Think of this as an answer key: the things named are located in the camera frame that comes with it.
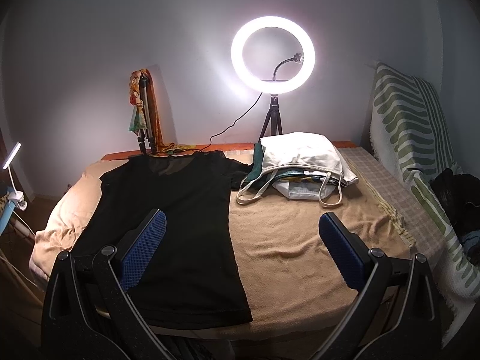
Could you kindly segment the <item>checked beige blanket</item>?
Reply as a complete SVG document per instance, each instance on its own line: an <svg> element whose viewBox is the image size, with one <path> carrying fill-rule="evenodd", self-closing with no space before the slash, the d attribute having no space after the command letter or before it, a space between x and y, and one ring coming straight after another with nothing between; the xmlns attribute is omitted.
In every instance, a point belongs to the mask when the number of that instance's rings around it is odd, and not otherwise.
<svg viewBox="0 0 480 360"><path fill-rule="evenodd" d="M424 254L431 267L439 262L445 241L433 219L412 193L361 147L341 148L340 154L360 180L380 199L393 219L394 229L411 254Z"/></svg>

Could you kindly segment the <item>green white striped blanket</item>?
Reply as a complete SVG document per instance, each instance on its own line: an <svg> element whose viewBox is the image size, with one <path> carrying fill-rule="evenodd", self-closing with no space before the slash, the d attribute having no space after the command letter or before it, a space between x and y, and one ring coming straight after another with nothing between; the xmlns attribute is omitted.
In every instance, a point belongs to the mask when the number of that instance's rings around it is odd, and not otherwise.
<svg viewBox="0 0 480 360"><path fill-rule="evenodd" d="M479 269L467 258L431 187L443 170L462 173L434 86L379 62L373 83L370 141L379 162L408 190L445 241L434 277L454 319L442 342L459 332L479 300Z"/></svg>

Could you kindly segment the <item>black clothes pile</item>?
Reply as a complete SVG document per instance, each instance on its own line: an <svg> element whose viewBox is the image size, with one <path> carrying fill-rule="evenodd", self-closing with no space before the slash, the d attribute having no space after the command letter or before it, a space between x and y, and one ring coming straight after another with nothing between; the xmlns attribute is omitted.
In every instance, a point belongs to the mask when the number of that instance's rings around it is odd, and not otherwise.
<svg viewBox="0 0 480 360"><path fill-rule="evenodd" d="M458 235L479 230L479 178L445 169L431 187Z"/></svg>

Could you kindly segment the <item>white clip desk lamp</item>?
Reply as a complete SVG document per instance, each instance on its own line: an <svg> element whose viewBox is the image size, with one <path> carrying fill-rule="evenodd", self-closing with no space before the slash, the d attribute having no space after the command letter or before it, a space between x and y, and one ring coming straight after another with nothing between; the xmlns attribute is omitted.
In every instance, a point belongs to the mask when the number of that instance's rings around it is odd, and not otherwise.
<svg viewBox="0 0 480 360"><path fill-rule="evenodd" d="M27 209L28 203L25 200L24 192L18 188L18 182L16 181L16 176L14 175L14 171L12 170L12 162L20 152L21 147L22 144L19 141L14 144L2 164L2 169L8 172L10 179L10 186L7 188L8 201L12 202L15 208L18 208L21 211L25 211Z"/></svg>

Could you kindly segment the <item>dark green folded cloth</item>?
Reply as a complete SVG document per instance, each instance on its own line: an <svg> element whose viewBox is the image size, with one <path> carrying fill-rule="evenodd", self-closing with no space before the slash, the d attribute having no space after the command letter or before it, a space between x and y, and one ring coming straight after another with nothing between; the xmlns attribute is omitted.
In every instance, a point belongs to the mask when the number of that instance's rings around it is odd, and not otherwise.
<svg viewBox="0 0 480 360"><path fill-rule="evenodd" d="M263 159L264 159L264 147L262 146L261 142L258 141L254 145L252 170L250 172L250 175L253 179L260 176L262 172Z"/></svg>

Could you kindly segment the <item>silver folded tripod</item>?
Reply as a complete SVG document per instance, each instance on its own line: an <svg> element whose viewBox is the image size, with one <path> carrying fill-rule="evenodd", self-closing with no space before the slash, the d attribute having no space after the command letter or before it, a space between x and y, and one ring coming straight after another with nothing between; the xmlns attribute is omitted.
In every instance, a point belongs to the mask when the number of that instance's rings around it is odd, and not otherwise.
<svg viewBox="0 0 480 360"><path fill-rule="evenodd" d="M145 135L149 143L149 147L151 149L151 153L155 155L157 153L156 144L155 144L155 135L151 125L151 116L150 116L150 108L149 108L149 101L148 101L148 94L147 94L147 86L149 84L149 79L147 78L145 73L140 75L139 80L139 89L140 89L140 99L143 102L143 114L145 117Z"/></svg>

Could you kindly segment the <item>white canvas tote bag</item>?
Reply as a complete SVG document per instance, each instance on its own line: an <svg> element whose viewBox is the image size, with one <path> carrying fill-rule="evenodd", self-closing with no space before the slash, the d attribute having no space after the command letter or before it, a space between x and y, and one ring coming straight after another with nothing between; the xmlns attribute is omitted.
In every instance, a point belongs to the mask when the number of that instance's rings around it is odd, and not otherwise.
<svg viewBox="0 0 480 360"><path fill-rule="evenodd" d="M356 184L358 176L333 143L315 133L287 133L259 139L264 147L262 172L241 181L236 201L258 201L273 187L290 200L317 200L323 207L342 204L343 189Z"/></svg>

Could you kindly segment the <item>beige bed blanket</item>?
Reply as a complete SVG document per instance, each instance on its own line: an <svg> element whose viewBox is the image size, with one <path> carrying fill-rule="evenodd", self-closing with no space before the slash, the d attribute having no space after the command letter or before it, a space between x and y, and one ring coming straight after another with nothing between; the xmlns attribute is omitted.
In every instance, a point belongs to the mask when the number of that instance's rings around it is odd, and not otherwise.
<svg viewBox="0 0 480 360"><path fill-rule="evenodd" d="M69 250L83 232L100 199L100 178L120 166L99 161L51 212L36 235L29 266L46 284L57 254ZM323 208L314 201L295 201L269 192L258 202L229 208L229 230L238 271L253 320L220 328L186 326L180 336L253 339L335 325L355 292L345 284L318 233Z"/></svg>

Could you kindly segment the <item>black t-shirt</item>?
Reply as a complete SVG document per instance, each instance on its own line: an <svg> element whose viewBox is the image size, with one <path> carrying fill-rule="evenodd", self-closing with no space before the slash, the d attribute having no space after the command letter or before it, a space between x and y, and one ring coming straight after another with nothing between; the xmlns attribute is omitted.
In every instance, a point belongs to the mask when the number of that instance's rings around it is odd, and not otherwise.
<svg viewBox="0 0 480 360"><path fill-rule="evenodd" d="M166 233L139 283L128 290L152 327L197 330L252 320L229 230L230 193L251 166L221 151L138 156L101 177L101 198L72 248L76 257L116 245L152 210Z"/></svg>

